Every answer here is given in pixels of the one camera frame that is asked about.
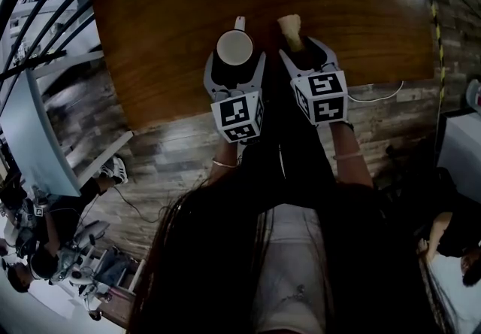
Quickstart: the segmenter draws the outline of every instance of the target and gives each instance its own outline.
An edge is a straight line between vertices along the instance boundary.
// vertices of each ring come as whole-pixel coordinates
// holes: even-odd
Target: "coffee cup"
[[[246,33],[246,17],[238,17],[234,29],[219,37],[216,51],[226,65],[239,66],[249,61],[254,52],[254,43]]]

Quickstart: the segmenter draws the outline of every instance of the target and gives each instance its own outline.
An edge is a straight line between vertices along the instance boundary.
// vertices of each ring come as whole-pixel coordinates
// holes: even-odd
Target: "white shirt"
[[[255,301],[258,332],[323,334],[325,255],[316,212],[283,204],[268,217],[274,225]]]

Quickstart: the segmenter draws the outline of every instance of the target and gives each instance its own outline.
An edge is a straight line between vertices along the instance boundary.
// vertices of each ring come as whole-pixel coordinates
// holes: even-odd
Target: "white box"
[[[261,135],[264,105],[259,92],[231,97],[210,106],[217,129],[229,143]]]
[[[347,85],[344,72],[315,73],[291,80],[295,99],[313,124],[347,119]]]

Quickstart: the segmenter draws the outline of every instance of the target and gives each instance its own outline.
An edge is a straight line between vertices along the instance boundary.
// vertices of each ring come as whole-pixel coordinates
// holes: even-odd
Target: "brown tabletop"
[[[239,15],[274,73],[280,67],[276,19],[299,14],[301,33],[336,52],[350,86],[433,77],[425,0],[94,0],[94,8],[133,129],[210,110],[204,66]]]

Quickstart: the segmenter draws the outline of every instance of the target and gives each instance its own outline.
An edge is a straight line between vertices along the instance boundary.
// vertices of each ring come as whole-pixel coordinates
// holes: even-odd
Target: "bracelet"
[[[236,165],[224,164],[223,162],[218,162],[218,161],[215,160],[215,159],[212,159],[212,162],[213,162],[215,165],[218,165],[219,167],[224,167],[225,169],[236,169],[236,168],[237,168]]]
[[[362,152],[359,150],[355,153],[348,153],[347,155],[340,155],[340,156],[337,156],[337,155],[334,155],[332,158],[334,160],[347,160],[347,159],[351,159],[353,157],[358,157],[358,156],[362,156]]]

